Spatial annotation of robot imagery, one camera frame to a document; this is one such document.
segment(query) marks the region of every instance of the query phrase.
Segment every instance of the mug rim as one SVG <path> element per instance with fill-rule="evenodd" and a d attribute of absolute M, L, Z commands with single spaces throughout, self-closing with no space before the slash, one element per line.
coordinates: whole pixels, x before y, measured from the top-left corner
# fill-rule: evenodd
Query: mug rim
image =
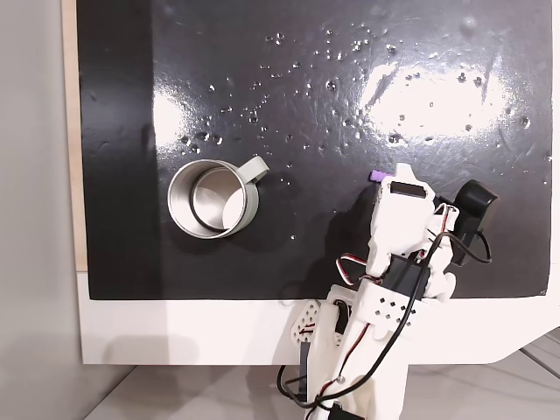
<path fill-rule="evenodd" d="M 172 209 L 172 195 L 171 195 L 171 191 L 173 188 L 173 185 L 175 184 L 177 177 L 181 174 L 182 171 L 184 171 L 188 166 L 191 165 L 195 165 L 195 164 L 199 164 L 199 163 L 212 163 L 212 164 L 218 164 L 226 169 L 228 169 L 230 172 L 232 172 L 235 177 L 237 178 L 237 180 L 239 181 L 240 185 L 241 185 L 241 190 L 243 191 L 243 210 L 241 211 L 241 214 L 239 216 L 239 218 L 235 221 L 235 224 L 230 227 L 228 230 L 224 230 L 223 232 L 220 232 L 216 235 L 213 236 L 201 236 L 199 234 L 195 234 L 194 232 L 192 232 L 191 230 L 187 229 L 185 226 L 183 226 L 182 223 L 180 223 L 177 218 L 175 217 L 175 214 L 173 212 Z M 171 182 L 169 183 L 169 187 L 167 188 L 167 209 L 169 210 L 169 214 L 171 215 L 171 218 L 173 219 L 173 221 L 175 222 L 175 224 L 185 233 L 189 234 L 190 236 L 193 236 L 195 238 L 199 238 L 199 239 L 219 239 L 222 238 L 224 236 L 227 236 L 229 234 L 231 234 L 231 232 L 237 228 L 239 226 L 239 224 L 241 223 L 241 221 L 243 220 L 243 216 L 245 216 L 245 213 L 247 212 L 247 186 L 245 185 L 245 183 L 243 182 L 243 179 L 239 176 L 239 174 L 237 173 L 237 171 L 234 171 L 230 165 L 234 166 L 233 164 L 230 164 L 229 162 L 223 161 L 223 160 L 214 160 L 214 159 L 198 159 L 198 160 L 193 160 L 192 162 L 189 162 L 188 164 L 184 164 L 183 166 L 181 166 L 177 172 L 175 172 L 175 175 L 173 175 L 173 178 L 171 178 Z"/>

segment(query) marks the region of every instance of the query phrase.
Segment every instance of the cable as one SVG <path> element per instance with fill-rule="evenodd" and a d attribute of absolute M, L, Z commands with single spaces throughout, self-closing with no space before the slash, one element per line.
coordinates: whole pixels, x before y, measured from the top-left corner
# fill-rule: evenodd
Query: cable
<path fill-rule="evenodd" d="M 540 360 L 538 357 L 536 357 L 530 351 L 526 350 L 524 347 L 520 348 L 519 351 L 522 352 L 523 354 L 525 354 L 527 357 L 529 357 L 534 363 L 539 365 L 541 368 L 546 370 L 549 374 L 553 375 L 557 379 L 560 379 L 560 374 L 556 370 L 554 370 L 552 367 L 550 367 L 549 365 L 544 363 L 542 360 Z"/>
<path fill-rule="evenodd" d="M 350 394 L 351 392 L 354 392 L 356 389 L 358 389 L 363 384 L 365 384 L 373 376 L 373 374 L 375 373 L 377 368 L 382 364 L 383 360 L 385 359 L 385 357 L 389 353 L 390 349 L 393 347 L 396 340 L 401 335 L 401 332 L 403 331 L 404 327 L 406 326 L 407 321 L 408 321 L 409 316 L 410 316 L 410 313 L 412 312 L 412 306 L 414 305 L 414 303 L 417 299 L 417 295 L 421 291 L 420 290 L 420 284 L 422 283 L 422 278 L 424 277 L 424 274 L 425 274 L 426 270 L 428 269 L 431 258 L 433 257 L 435 252 L 438 250 L 439 244 L 441 243 L 441 241 L 444 238 L 449 238 L 451 242 L 454 242 L 463 252 L 465 252 L 465 254 L 470 256 L 474 261 L 477 261 L 478 263 L 484 263 L 484 264 L 488 264 L 488 263 L 492 262 L 492 254 L 491 254 L 491 251 L 490 251 L 490 246 L 488 244 L 488 241 L 486 240 L 486 238 L 484 237 L 484 235 L 481 232 L 477 232 L 476 235 L 478 237 L 480 237 L 480 239 L 484 242 L 484 245 L 485 245 L 485 248 L 486 248 L 486 259 L 475 255 L 463 242 L 461 242 L 461 240 L 457 236 L 455 236 L 451 232 L 443 232 L 441 234 L 438 234 L 434 238 L 433 243 L 431 244 L 430 249 L 428 250 L 428 254 L 426 255 L 426 257 L 422 261 L 422 267 L 420 269 L 418 277 L 416 278 L 414 289 L 413 289 L 412 293 L 410 294 L 409 302 L 407 303 L 407 307 L 404 311 L 404 314 L 402 315 L 401 322 L 399 323 L 399 325 L 395 329 L 395 332 L 393 333 L 393 335 L 391 335 L 391 337 L 389 338 L 385 347 L 381 350 L 381 352 L 380 352 L 379 356 L 377 357 L 377 360 L 375 361 L 373 366 L 356 383 L 349 386 L 348 388 L 342 389 L 339 392 L 335 392 L 334 394 L 321 395 L 324 392 L 324 390 L 334 382 L 334 381 L 329 381 L 327 384 L 325 384 L 323 386 L 323 388 L 321 389 L 321 392 L 319 392 L 319 394 L 315 397 L 315 400 L 313 402 L 302 403 L 297 399 L 297 397 L 295 395 L 293 395 L 293 393 L 289 389 L 287 391 L 285 389 L 282 389 L 282 373 L 284 372 L 284 368 L 285 368 L 285 366 L 284 366 L 284 367 L 280 368 L 280 371 L 278 372 L 278 377 L 276 378 L 276 385 L 278 386 L 278 389 L 280 390 L 282 395 L 286 396 L 286 394 L 288 394 L 289 398 L 291 398 L 299 407 L 301 407 L 303 409 L 312 409 L 310 411 L 310 413 L 311 413 L 321 403 L 323 403 L 325 401 L 341 398 L 342 396 L 345 396 L 346 394 Z"/>

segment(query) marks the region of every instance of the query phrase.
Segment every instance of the metal mug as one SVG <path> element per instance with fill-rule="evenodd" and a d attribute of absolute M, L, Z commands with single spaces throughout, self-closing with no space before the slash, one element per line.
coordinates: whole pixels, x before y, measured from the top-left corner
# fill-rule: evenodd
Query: metal mug
<path fill-rule="evenodd" d="M 221 160 L 190 162 L 169 184 L 169 213 L 177 226 L 195 238 L 229 236 L 255 217 L 259 206 L 255 182 L 268 170 L 258 156 L 241 168 Z"/>

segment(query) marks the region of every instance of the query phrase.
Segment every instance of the gray wall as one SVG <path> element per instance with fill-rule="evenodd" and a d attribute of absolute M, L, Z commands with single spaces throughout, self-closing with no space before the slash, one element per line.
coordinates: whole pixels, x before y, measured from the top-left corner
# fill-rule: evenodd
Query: gray wall
<path fill-rule="evenodd" d="M 130 370 L 81 365 L 59 0 L 0 4 L 0 419 L 83 419 Z"/>

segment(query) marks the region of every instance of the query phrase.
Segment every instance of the black surface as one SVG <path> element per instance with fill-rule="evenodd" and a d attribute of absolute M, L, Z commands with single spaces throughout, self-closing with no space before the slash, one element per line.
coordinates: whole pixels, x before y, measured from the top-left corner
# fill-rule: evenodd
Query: black surface
<path fill-rule="evenodd" d="M 469 179 L 500 195 L 494 263 L 453 269 L 455 297 L 543 294 L 550 13 L 546 0 L 79 0 L 91 298 L 323 298 L 337 256 L 367 255 L 369 171 L 397 161 L 450 199 Z M 271 172 L 248 227 L 202 241 L 175 226 L 178 168 L 254 154 Z"/>

